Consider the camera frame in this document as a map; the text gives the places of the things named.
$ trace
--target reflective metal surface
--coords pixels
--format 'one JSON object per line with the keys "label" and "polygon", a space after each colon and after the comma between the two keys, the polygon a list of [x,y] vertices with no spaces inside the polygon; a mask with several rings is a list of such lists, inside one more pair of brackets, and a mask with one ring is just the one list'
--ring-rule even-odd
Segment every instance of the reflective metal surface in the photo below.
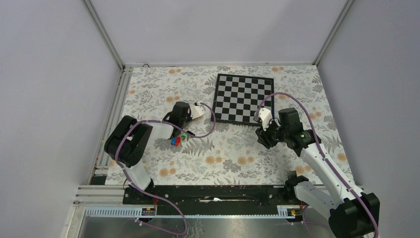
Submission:
{"label": "reflective metal surface", "polygon": [[[327,224],[317,212],[308,211],[308,220]],[[287,225],[284,219],[187,219],[189,229],[185,238],[310,238],[303,225]],[[182,219],[155,218],[150,223],[172,231],[184,228]],[[317,238],[333,238],[329,229],[309,225]],[[134,219],[85,217],[80,238],[173,238]]]}

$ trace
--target checkerboard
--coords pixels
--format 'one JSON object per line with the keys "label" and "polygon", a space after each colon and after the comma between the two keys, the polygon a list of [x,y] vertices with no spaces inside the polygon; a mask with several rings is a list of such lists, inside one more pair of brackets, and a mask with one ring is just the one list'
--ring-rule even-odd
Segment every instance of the checkerboard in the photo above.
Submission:
{"label": "checkerboard", "polygon": [[[213,101],[216,122],[260,126],[254,121],[255,112],[261,101],[273,92],[272,78],[218,74]],[[264,106],[274,112],[274,99],[268,99]]]}

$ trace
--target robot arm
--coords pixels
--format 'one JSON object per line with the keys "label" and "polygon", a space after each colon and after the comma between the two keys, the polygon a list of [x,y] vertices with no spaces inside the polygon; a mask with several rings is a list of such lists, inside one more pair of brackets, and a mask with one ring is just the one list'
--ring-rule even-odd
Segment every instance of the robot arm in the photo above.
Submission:
{"label": "robot arm", "polygon": [[[204,108],[199,103],[187,104],[176,102],[171,112],[166,114],[163,121],[169,122],[179,128],[184,128],[190,121],[202,116]],[[105,152],[114,160],[115,153],[124,135],[137,123],[131,116],[124,116],[115,130],[105,142]],[[147,174],[143,163],[139,163],[149,139],[173,139],[181,133],[180,130],[171,125],[160,123],[160,121],[148,120],[148,122],[137,126],[127,140],[124,141],[119,152],[119,162],[124,166],[125,171],[130,175],[132,181],[140,188],[146,189],[152,181]]]}
{"label": "robot arm", "polygon": [[[286,181],[290,201],[303,201],[322,214],[337,237],[360,237],[374,231],[366,211],[356,197],[335,175],[331,167],[321,156],[312,130],[303,130],[299,114],[294,108],[279,111],[280,125],[272,118],[270,110],[261,108],[258,114],[262,126],[256,130],[258,142],[267,149],[278,142],[285,142],[287,147],[303,159],[325,185],[328,193],[318,189],[304,176],[290,178]],[[372,213],[376,222],[379,219],[379,200],[373,194],[365,194],[335,164],[328,153],[325,153],[332,166],[351,186],[351,189],[362,199]]]}

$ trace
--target white wall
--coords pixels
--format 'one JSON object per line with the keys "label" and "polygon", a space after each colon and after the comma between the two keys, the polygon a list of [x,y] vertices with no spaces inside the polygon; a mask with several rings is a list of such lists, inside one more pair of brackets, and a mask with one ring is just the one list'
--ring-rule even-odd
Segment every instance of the white wall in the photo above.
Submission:
{"label": "white wall", "polygon": [[381,237],[418,237],[420,1],[356,1],[319,72]]}
{"label": "white wall", "polygon": [[80,0],[0,1],[0,237],[59,237],[118,71]]}
{"label": "white wall", "polygon": [[346,0],[93,0],[126,64],[313,62]]}

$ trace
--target floral pattern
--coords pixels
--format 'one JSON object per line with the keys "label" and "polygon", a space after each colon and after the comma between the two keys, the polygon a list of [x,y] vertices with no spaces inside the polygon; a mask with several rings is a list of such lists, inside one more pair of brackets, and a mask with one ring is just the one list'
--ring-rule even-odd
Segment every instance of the floral pattern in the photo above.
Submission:
{"label": "floral pattern", "polygon": [[[276,92],[295,96],[310,112],[318,135],[328,152],[353,180],[337,127],[315,66],[206,66],[134,68],[122,115],[137,119],[162,119],[177,101],[201,101],[212,106],[218,73],[274,78]],[[295,107],[304,128],[309,122],[299,106],[284,95],[275,97],[275,110]],[[196,135],[212,126],[210,113],[188,124]],[[149,141],[142,161],[155,184],[284,184],[287,172],[296,170],[314,184],[321,184],[309,165],[278,143],[267,150],[257,143],[256,127],[217,123],[213,134],[184,140],[171,146],[169,140]],[[106,184],[123,184],[124,174],[111,163]]]}

